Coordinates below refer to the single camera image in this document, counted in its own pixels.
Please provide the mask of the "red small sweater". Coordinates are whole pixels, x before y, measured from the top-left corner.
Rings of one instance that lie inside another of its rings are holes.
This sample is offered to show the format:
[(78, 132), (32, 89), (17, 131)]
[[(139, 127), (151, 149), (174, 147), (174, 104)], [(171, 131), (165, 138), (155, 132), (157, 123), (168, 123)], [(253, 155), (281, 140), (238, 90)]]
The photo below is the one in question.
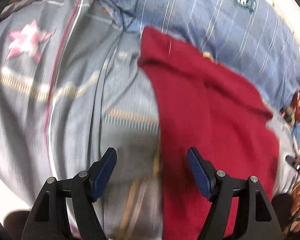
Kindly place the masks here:
[(143, 30), (138, 64), (159, 109), (164, 239), (196, 239), (210, 208), (187, 164), (191, 147), (231, 177), (257, 176), (273, 196), (279, 141), (249, 81), (151, 27)]

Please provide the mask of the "grey patterned bed sheet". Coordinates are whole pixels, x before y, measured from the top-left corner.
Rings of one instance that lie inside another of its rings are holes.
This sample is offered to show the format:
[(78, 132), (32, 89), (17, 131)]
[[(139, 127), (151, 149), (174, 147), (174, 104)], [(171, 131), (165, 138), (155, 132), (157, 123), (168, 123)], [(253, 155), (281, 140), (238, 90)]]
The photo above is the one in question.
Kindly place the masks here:
[[(164, 239), (159, 109), (138, 64), (142, 33), (98, 0), (42, 0), (0, 22), (0, 179), (32, 205), (48, 177), (71, 178), (114, 148), (117, 165), (94, 206), (108, 239)], [(292, 139), (283, 107), (260, 97), (279, 141), (274, 195), (291, 184), (281, 158)]]

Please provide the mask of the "blue plaid pillow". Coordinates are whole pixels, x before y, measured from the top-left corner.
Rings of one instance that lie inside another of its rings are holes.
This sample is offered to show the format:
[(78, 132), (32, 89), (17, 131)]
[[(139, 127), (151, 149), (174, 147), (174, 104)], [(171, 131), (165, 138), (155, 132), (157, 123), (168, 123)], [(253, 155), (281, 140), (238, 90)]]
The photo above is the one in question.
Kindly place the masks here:
[(242, 74), (272, 106), (300, 90), (300, 44), (266, 0), (98, 0), (126, 31), (184, 40)]

